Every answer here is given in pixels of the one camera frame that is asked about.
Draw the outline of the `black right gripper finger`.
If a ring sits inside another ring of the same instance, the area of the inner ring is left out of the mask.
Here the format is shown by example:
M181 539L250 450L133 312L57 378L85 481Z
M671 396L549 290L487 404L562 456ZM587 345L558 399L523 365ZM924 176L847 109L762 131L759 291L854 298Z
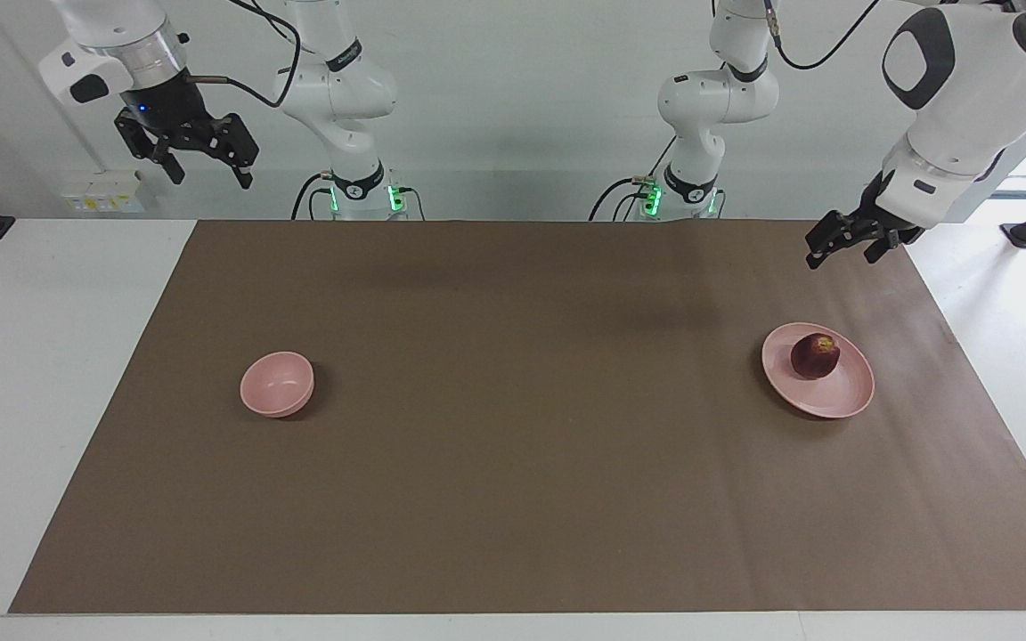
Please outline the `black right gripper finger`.
M210 157L231 169L243 190L251 188L252 166L259 158L259 145L240 114L231 113L210 122Z
M172 153L170 139L167 135L162 135L155 141L146 133L142 123L132 117L131 113L118 113L114 118L114 125L117 127L119 135L126 143L132 157L147 159L159 166L166 172L167 178L174 185L182 185L186 172Z

